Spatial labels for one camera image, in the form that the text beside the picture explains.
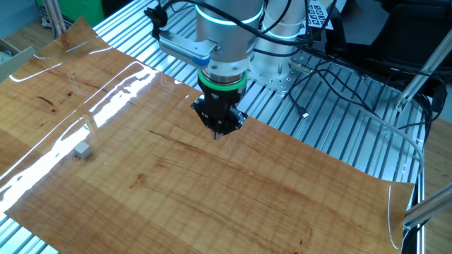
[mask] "metal slotted table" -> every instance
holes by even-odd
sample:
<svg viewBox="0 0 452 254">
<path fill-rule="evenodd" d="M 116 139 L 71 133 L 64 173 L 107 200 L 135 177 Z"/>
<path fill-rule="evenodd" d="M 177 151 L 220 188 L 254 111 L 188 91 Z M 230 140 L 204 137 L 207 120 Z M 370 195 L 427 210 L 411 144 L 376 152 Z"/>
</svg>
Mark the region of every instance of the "metal slotted table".
<svg viewBox="0 0 452 254">
<path fill-rule="evenodd" d="M 150 36 L 152 23 L 144 16 L 143 10 L 147 6 L 155 6 L 156 3 L 146 0 L 132 1 L 94 27 L 94 30 L 111 47 L 200 90 L 197 86 L 196 69 L 161 52 L 157 41 Z M 188 4 L 177 4 L 174 9 L 186 6 Z M 194 40 L 194 8 L 178 13 L 170 9 L 168 16 L 167 29 Z M 321 61 L 306 52 L 296 57 L 297 61 L 311 68 Z M 354 71 L 334 63 L 323 67 L 336 73 L 390 124 L 404 126 L 423 120 L 422 108 L 414 101 L 406 106 L 402 114 L 397 113 L 394 106 L 400 95 L 399 91 L 385 87 L 371 78 L 361 78 Z M 335 89 L 352 97 L 352 93 L 345 90 L 333 76 L 327 75 L 326 78 Z M 388 181 L 416 182 L 420 163 L 411 144 L 380 123 L 372 121 L 359 107 L 336 97 L 318 77 L 314 76 L 301 83 L 292 94 L 300 106 L 308 111 L 307 118 L 299 116 L 287 95 L 278 94 L 252 81 L 248 82 L 246 95 L 238 109 L 367 174 Z M 425 132 L 424 126 L 405 129 L 405 133 L 412 137 L 421 149 Z M 418 184 L 421 199 L 423 183 L 423 178 L 420 177 Z M 57 253 L 27 229 L 6 215 L 3 216 L 0 221 L 0 253 Z"/>
</svg>

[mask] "metal bracket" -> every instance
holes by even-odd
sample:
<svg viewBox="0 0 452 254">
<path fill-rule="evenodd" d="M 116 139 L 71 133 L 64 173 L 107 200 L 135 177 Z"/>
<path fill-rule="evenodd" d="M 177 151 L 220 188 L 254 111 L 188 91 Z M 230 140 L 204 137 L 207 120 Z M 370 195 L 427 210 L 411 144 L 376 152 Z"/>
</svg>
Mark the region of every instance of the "metal bracket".
<svg viewBox="0 0 452 254">
<path fill-rule="evenodd" d="M 248 79 L 256 81 L 260 85 L 266 86 L 268 89 L 272 89 L 277 93 L 285 95 L 289 92 L 290 88 L 294 85 L 300 73 L 310 74 L 312 69 L 306 67 L 300 60 L 304 57 L 298 53 L 293 56 L 289 61 L 290 72 L 287 75 L 282 75 L 280 77 L 268 77 L 262 73 L 257 73 L 253 68 L 248 68 Z"/>
<path fill-rule="evenodd" d="M 406 229 L 412 229 L 426 219 L 432 218 L 451 207 L 452 183 L 449 183 L 437 193 L 409 209 L 405 215 L 403 224 Z"/>
<path fill-rule="evenodd" d="M 449 52 L 452 50 L 452 30 L 449 31 L 444 40 L 436 48 L 435 52 L 430 56 L 429 60 L 422 67 L 421 73 L 432 74 L 441 62 L 446 58 Z M 408 102 L 416 95 L 417 91 L 425 84 L 429 79 L 426 75 L 416 75 L 412 79 L 411 83 L 405 88 L 397 99 L 396 110 L 402 112 Z"/>
<path fill-rule="evenodd" d="M 162 31 L 159 36 L 160 49 L 164 53 L 201 69 L 207 68 L 210 53 L 218 48 L 217 44 L 210 40 L 194 42 L 170 31 Z"/>
</svg>

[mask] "metal rod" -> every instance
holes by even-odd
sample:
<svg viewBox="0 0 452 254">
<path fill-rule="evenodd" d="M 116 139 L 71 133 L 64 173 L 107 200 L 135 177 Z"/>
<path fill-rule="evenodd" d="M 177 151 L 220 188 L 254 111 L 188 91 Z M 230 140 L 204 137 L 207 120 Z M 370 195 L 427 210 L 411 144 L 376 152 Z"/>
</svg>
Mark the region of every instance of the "metal rod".
<svg viewBox="0 0 452 254">
<path fill-rule="evenodd" d="M 52 0 L 43 0 L 43 3 L 46 8 L 47 14 L 49 16 L 50 23 L 52 24 L 52 29 L 54 31 L 55 39 L 60 38 L 64 31 L 63 31 L 63 28 L 61 27 L 61 23 L 59 22 L 57 10 L 55 10 L 54 2 Z"/>
<path fill-rule="evenodd" d="M 452 29 L 446 35 L 444 40 L 436 48 L 435 52 L 430 56 L 429 60 L 422 67 L 421 73 L 432 74 L 435 72 L 436 68 L 441 64 L 441 62 L 446 58 L 449 52 L 452 50 Z M 417 91 L 425 84 L 429 79 L 425 75 L 416 75 L 412 79 L 411 83 L 405 88 L 405 90 L 400 94 L 397 99 L 397 105 L 395 108 L 397 111 L 402 112 L 408 102 L 416 95 Z"/>
<path fill-rule="evenodd" d="M 425 170 L 417 177 L 417 204 L 425 200 Z M 416 254 L 425 254 L 425 227 L 417 232 Z"/>
<path fill-rule="evenodd" d="M 426 219 L 444 212 L 452 207 L 452 183 L 409 209 L 403 220 L 406 229 L 412 229 Z"/>
<path fill-rule="evenodd" d="M 63 15 L 61 14 L 61 10 L 59 8 L 58 0 L 52 0 L 54 4 L 54 9 L 56 13 L 56 17 L 58 18 L 59 25 L 61 26 L 62 33 L 66 32 L 66 25 L 64 25 Z"/>
</svg>

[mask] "white cable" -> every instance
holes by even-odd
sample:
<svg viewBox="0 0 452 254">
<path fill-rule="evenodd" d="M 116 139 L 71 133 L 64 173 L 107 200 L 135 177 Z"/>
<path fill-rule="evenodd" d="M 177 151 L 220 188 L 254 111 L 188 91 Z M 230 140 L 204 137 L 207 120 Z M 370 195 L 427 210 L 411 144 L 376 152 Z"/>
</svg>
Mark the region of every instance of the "white cable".
<svg viewBox="0 0 452 254">
<path fill-rule="evenodd" d="M 416 144 L 416 142 L 410 136 L 406 135 L 404 132 L 402 132 L 397 127 L 393 126 L 392 124 L 390 124 L 390 123 L 384 121 L 383 119 L 380 119 L 379 117 L 375 116 L 373 113 L 371 113 L 370 111 L 368 111 L 364 107 L 362 108 L 362 112 L 365 113 L 368 117 L 372 118 L 373 120 L 379 122 L 381 125 L 383 125 L 383 126 L 387 127 L 388 129 L 390 129 L 393 133 L 402 136 L 402 138 L 404 138 L 406 141 L 408 141 L 414 147 L 417 155 L 419 156 L 419 162 L 420 162 L 420 169 L 421 170 L 418 172 L 418 174 L 420 172 L 422 172 L 422 170 L 424 170 L 424 167 L 425 167 L 424 153 L 422 152 L 422 150 L 419 148 L 419 146 Z"/>
</svg>

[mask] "black chair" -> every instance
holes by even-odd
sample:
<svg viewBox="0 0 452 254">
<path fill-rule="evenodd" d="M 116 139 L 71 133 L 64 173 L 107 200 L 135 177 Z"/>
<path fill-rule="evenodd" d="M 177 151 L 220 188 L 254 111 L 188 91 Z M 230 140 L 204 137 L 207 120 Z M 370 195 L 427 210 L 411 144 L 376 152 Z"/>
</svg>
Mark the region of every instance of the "black chair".
<svg viewBox="0 0 452 254">
<path fill-rule="evenodd" d="M 452 28 L 452 5 L 432 5 L 435 1 L 412 0 L 397 5 L 371 45 L 347 43 L 342 21 L 334 18 L 334 30 L 326 31 L 325 51 L 383 79 L 389 78 L 394 68 L 420 71 Z M 452 73 L 452 54 L 436 71 Z M 404 72 L 391 81 L 404 80 L 403 86 L 406 86 L 413 78 L 413 74 Z M 420 92 L 433 96 L 438 83 L 430 78 Z"/>
</svg>

